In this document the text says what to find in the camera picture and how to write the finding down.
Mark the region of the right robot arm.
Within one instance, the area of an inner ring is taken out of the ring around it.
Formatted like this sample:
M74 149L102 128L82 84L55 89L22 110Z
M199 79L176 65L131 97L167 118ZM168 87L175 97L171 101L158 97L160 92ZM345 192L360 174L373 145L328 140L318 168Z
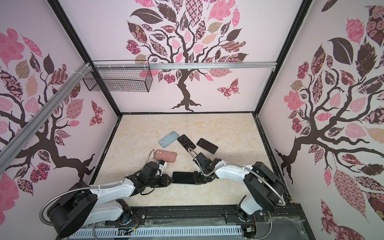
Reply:
M248 222L256 212L262 213L263 210L273 212L278 206L286 205L285 184L264 163L256 162L253 165L240 166L221 159L212 161L191 148L188 152L198 169L194 172L196 185L224 179L242 183L247 187L250 194L244 196L237 205L236 215L240 221Z

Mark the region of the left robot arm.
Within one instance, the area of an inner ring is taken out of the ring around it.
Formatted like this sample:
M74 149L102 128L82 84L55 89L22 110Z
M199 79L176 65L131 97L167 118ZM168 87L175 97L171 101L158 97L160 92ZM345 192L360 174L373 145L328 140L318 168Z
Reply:
M121 181L107 185L78 182L66 193L53 198L41 209L40 219L51 225L59 238L67 238L80 228L101 222L138 224L125 198L142 195L146 188L166 188L173 179L164 174L166 162L148 162L143 169Z

